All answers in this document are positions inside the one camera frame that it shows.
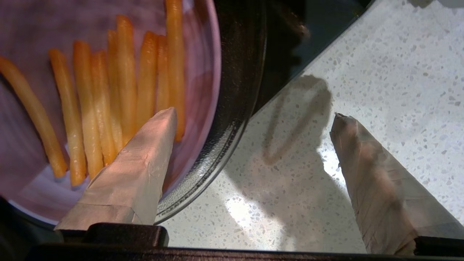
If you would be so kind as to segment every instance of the white quartz countertop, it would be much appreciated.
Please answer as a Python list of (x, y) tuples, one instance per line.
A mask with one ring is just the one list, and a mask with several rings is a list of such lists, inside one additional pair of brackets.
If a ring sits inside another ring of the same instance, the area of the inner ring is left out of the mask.
[(162, 225), (172, 247), (365, 253), (329, 137), (357, 118), (464, 223), (464, 9), (375, 4), (248, 124)]

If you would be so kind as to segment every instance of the french fry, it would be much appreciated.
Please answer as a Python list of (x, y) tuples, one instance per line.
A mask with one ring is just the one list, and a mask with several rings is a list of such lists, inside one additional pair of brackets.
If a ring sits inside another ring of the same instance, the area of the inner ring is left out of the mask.
[(117, 20), (117, 65), (119, 96), (121, 99), (122, 143), (135, 135), (137, 114), (137, 86), (135, 81), (134, 33), (132, 23), (124, 15)]
[(54, 176), (56, 178), (64, 177), (68, 166), (64, 161), (63, 152), (45, 108), (32, 92), (29, 83), (19, 69), (11, 61), (1, 56), (0, 73), (11, 84), (11, 87), (16, 95), (18, 95), (18, 98), (34, 123), (44, 145), (45, 153), (52, 167)]
[(122, 150), (123, 145), (117, 66), (117, 34), (114, 30), (108, 30), (108, 78), (110, 82), (111, 128), (113, 130), (116, 151), (119, 152)]
[(158, 93), (156, 95), (156, 112), (174, 106), (169, 104), (168, 82), (168, 44), (166, 36), (158, 36)]
[(169, 96), (177, 111), (175, 140), (185, 133), (184, 38), (182, 34), (182, 0), (166, 0), (166, 31), (168, 40)]
[(66, 58), (58, 49), (48, 51), (52, 64), (55, 82), (61, 98), (64, 126), (68, 137), (71, 186), (81, 184), (87, 173), (85, 162), (84, 142), (82, 136), (82, 122), (77, 106), (77, 97), (71, 80)]
[(73, 65), (77, 93), (81, 104), (85, 157), (87, 158), (90, 179), (93, 179), (103, 168), (103, 160), (92, 94), (91, 54), (87, 43), (74, 42)]
[(98, 132), (102, 144), (103, 162), (108, 165), (116, 158), (117, 152), (113, 140), (110, 116), (110, 88), (106, 69), (105, 51), (92, 55), (93, 101), (97, 114)]
[(140, 50), (137, 82), (137, 130), (155, 113), (157, 53), (156, 35), (147, 31)]

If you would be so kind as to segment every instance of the speckled countertop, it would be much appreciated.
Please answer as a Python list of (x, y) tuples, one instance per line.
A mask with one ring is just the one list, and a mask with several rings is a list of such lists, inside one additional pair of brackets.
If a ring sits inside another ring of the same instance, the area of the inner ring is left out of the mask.
[(249, 123), (170, 246), (364, 253), (329, 137), (356, 117), (464, 223), (464, 9), (377, 0)]

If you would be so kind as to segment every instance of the pink plate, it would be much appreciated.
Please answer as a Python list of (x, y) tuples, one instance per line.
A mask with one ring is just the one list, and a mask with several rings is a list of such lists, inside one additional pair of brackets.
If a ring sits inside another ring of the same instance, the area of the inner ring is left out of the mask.
[[(184, 0), (186, 135), (174, 145), (163, 185), (168, 194), (185, 177), (211, 128), (219, 95), (220, 40), (212, 0)], [(129, 16), (134, 43), (143, 34), (166, 34), (163, 0), (0, 0), (0, 55), (25, 75), (45, 107), (63, 150), (66, 132), (47, 52), (62, 50), (71, 68), (72, 43), (106, 49), (106, 32), (116, 15)], [(0, 76), (0, 195), (26, 214), (56, 224), (88, 184), (71, 189), (69, 173), (55, 180), (40, 138), (11, 87)]]

